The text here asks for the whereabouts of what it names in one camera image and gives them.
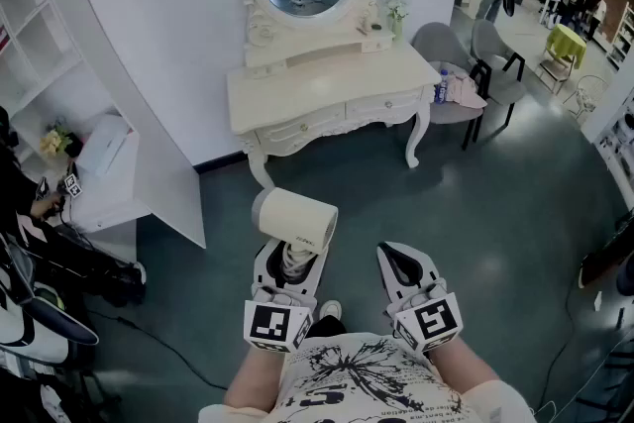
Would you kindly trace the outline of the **person's white shoe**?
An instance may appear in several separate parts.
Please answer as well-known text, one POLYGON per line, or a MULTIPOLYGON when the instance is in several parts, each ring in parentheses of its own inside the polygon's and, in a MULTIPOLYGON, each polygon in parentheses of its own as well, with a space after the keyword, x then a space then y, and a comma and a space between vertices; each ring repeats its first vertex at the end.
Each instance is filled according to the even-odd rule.
POLYGON ((341 323, 342 316, 343 308, 338 300, 328 300, 320 308, 319 319, 321 321, 341 323))

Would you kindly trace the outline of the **cream hair dryer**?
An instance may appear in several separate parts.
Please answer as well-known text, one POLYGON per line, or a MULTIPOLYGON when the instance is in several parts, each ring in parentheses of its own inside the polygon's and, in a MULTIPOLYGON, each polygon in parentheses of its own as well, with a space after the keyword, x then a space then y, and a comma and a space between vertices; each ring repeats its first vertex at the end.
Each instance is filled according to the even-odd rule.
POLYGON ((280 187, 260 192, 252 220, 270 240, 282 241, 282 287, 296 291, 300 269, 312 257, 325 255, 335 232, 339 210, 280 187))

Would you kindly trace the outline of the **person's white printed shirt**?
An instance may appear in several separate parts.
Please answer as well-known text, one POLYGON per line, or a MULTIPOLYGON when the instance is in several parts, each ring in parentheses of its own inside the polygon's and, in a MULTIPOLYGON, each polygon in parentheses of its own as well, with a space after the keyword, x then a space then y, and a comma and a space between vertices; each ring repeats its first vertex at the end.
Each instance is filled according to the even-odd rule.
POLYGON ((502 380, 459 393, 390 336, 309 338, 285 361, 270 410, 202 408, 198 423, 536 423, 502 380))

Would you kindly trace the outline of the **yellow flower bunch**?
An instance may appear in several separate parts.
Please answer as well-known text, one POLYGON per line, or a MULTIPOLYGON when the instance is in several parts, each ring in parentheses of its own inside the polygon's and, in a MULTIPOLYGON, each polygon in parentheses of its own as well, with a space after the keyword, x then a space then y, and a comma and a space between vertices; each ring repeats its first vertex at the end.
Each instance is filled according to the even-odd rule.
POLYGON ((68 155, 67 150, 73 144, 73 136, 74 133, 65 125, 51 124, 40 139, 40 152, 47 157, 56 157, 60 154, 68 155))

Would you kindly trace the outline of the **person's left forearm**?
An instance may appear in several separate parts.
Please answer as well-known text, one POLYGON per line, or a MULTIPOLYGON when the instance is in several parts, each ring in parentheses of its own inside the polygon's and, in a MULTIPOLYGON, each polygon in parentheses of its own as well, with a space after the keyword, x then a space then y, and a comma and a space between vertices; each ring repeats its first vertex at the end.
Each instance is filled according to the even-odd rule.
POLYGON ((224 404, 271 412, 278 395, 285 354, 250 347, 224 396, 224 404))

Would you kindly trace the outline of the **black and white machine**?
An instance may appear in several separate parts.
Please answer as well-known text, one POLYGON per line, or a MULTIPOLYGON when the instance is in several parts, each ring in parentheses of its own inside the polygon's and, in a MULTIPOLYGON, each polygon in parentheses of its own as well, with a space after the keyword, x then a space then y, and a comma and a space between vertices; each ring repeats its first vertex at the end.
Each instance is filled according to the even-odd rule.
POLYGON ((0 352, 45 366, 73 364, 99 337, 35 274, 27 251, 0 234, 0 352))

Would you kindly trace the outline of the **person's right forearm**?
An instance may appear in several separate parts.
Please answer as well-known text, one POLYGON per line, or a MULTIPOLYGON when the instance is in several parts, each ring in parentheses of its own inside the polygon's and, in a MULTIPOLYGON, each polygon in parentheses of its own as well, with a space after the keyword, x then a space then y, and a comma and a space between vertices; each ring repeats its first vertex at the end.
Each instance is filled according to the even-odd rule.
POLYGON ((443 382, 460 395, 499 381, 496 372, 460 337, 432 349, 429 356, 443 382))

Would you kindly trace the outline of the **white flowers in vase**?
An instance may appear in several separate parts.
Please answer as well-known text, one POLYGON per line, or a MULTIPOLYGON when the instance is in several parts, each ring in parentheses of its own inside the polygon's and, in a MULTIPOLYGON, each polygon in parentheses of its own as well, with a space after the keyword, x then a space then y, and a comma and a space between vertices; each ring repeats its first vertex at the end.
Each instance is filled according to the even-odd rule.
POLYGON ((398 41, 403 34, 403 21, 408 16, 406 0, 382 0, 387 26, 398 41))

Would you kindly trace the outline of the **blue water bottle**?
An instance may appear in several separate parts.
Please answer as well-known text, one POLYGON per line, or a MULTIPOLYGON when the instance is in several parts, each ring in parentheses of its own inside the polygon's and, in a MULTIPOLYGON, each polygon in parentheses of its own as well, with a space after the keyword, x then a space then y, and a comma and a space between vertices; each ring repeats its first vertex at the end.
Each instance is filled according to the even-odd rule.
POLYGON ((435 86, 436 104, 444 104, 447 101, 449 89, 449 71, 445 68, 440 70, 441 81, 435 86))

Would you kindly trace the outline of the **white dressing table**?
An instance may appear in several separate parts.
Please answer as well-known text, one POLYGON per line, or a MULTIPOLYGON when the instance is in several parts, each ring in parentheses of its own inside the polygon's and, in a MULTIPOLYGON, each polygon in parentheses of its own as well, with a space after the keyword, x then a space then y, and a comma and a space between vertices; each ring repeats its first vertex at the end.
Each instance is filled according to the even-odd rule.
POLYGON ((418 166, 440 75, 409 43, 375 28, 377 0, 339 0, 310 16, 270 0, 244 4, 245 64, 227 75, 230 127, 261 187, 273 186, 269 158, 372 123, 413 120, 404 157, 418 166))

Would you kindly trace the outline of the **white display shelf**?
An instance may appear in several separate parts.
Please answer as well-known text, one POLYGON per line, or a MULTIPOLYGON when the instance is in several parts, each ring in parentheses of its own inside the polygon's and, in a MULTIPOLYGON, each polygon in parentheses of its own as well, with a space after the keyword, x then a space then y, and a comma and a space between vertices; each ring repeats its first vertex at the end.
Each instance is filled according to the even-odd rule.
POLYGON ((634 211, 634 88, 627 96, 616 86, 607 90, 581 131, 603 159, 626 208, 634 211))

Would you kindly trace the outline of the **white bookshelf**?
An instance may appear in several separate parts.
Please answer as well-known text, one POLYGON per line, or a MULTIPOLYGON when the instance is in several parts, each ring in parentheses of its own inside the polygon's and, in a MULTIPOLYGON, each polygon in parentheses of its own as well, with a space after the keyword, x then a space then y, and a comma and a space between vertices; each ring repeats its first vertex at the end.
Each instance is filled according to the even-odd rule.
POLYGON ((150 215, 205 246, 198 174, 120 61, 90 0, 0 0, 0 43, 0 106, 31 178, 56 185, 66 170, 65 155, 41 147, 52 124, 82 140, 108 116, 127 127, 103 173, 80 172, 54 226, 70 225, 127 260, 136 256, 137 221, 150 215))

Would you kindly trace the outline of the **person's black trousers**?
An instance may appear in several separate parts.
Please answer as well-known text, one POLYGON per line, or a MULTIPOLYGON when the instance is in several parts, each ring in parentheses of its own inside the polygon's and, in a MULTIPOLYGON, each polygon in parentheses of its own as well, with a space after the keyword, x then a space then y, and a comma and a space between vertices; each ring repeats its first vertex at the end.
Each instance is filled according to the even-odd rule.
POLYGON ((346 333, 346 327, 339 318, 326 315, 311 325, 305 338, 328 338, 346 333))

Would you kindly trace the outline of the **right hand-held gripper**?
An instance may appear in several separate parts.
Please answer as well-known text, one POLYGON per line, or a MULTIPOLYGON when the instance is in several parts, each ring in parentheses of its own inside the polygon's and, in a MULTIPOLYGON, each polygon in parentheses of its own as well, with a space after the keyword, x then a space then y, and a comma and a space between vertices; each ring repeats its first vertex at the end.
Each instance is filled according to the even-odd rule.
POLYGON ((464 324, 456 294, 447 290, 432 259, 396 242, 379 243, 376 256, 391 302, 386 312, 405 347, 410 352, 429 352, 457 338, 464 324), (428 286, 403 297, 415 285, 428 286))

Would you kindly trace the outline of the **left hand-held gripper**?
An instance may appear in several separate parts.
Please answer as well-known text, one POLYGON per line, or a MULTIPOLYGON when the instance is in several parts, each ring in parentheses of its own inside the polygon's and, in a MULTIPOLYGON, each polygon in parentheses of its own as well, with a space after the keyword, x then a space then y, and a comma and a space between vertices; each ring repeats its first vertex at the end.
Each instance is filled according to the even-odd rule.
POLYGON ((325 255, 312 257, 300 269, 294 292, 282 287, 282 241, 269 240, 254 263, 252 298, 245 301, 244 339, 274 353, 295 353, 314 322, 325 255))

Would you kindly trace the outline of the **pink cloth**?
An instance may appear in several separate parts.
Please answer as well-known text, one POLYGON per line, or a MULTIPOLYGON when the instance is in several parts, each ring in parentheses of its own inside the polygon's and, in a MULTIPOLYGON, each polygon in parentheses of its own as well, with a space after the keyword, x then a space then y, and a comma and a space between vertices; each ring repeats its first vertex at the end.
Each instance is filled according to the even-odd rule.
POLYGON ((478 94, 476 82, 464 72, 449 72, 446 100, 471 109, 483 109, 487 105, 478 94))

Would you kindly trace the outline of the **white flat box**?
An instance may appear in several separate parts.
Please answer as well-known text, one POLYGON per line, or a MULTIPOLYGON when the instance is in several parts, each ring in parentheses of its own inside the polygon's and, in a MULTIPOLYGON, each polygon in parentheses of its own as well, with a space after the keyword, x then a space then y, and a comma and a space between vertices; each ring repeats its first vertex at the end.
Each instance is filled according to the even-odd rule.
POLYGON ((75 163, 92 175, 104 176, 130 133, 131 128, 123 117, 102 115, 75 163))

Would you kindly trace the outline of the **grey chair with pink cloth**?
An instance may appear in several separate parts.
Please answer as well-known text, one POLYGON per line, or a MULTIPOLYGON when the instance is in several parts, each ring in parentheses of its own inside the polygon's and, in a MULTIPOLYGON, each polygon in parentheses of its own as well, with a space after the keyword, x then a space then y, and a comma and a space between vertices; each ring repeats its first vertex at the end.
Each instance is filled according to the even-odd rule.
MULTIPOLYGON (((483 98, 482 78, 484 73, 478 68, 476 60, 470 56, 458 36, 448 25, 438 22, 424 25, 415 34, 412 46, 439 74, 443 68, 449 72, 466 73, 475 81, 478 94, 483 98)), ((436 104, 434 98, 435 90, 430 106, 430 122, 432 124, 467 124, 467 130, 462 142, 462 150, 464 151, 470 143, 471 135, 474 133, 476 120, 482 116, 485 108, 471 109, 449 101, 444 104, 436 104)))

